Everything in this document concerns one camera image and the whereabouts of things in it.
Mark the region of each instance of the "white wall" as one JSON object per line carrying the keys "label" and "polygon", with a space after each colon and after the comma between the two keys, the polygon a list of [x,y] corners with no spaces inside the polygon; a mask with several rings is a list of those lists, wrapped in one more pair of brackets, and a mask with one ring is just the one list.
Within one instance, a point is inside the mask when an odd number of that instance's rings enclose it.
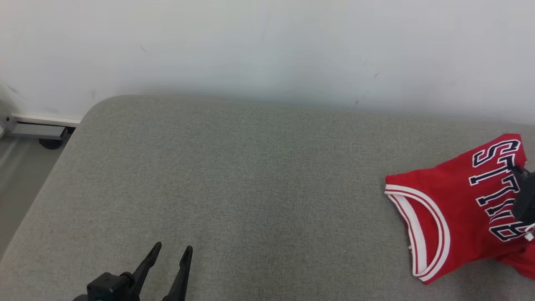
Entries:
{"label": "white wall", "polygon": [[0,82],[23,114],[186,92],[535,124],[533,1],[0,3]]}

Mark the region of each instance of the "baseboard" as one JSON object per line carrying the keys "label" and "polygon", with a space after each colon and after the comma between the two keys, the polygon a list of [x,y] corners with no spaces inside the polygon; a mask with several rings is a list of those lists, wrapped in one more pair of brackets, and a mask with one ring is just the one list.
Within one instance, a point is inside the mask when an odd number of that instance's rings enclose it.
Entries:
{"label": "baseboard", "polygon": [[18,122],[29,122],[29,123],[37,123],[37,124],[60,125],[60,126],[70,126],[70,127],[78,127],[78,125],[82,121],[79,119],[46,117],[46,116],[37,116],[37,115],[28,115],[28,114],[12,114],[12,116]]}

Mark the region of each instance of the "gray table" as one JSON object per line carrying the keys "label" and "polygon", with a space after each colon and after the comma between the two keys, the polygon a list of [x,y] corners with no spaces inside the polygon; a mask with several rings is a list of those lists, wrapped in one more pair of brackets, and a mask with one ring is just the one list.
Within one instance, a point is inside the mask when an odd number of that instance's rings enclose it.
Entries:
{"label": "gray table", "polygon": [[143,300],[167,294],[187,245],[187,300],[532,300],[492,260],[429,286],[384,176],[535,128],[355,111],[120,96],[74,133],[0,263],[1,300],[72,300],[133,271],[161,240]]}

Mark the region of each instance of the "gray floor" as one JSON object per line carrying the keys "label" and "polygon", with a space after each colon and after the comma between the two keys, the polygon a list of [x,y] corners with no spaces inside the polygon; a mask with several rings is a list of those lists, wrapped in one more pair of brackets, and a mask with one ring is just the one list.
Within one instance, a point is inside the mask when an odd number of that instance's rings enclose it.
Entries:
{"label": "gray floor", "polygon": [[37,139],[0,139],[0,259],[62,150]]}

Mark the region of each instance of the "black caster wheel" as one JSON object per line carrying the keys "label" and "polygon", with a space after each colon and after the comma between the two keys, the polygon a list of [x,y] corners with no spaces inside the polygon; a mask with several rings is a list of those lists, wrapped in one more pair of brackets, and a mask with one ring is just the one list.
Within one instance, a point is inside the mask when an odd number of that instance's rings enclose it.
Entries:
{"label": "black caster wheel", "polygon": [[58,149],[63,143],[63,140],[39,139],[39,144],[47,149]]}

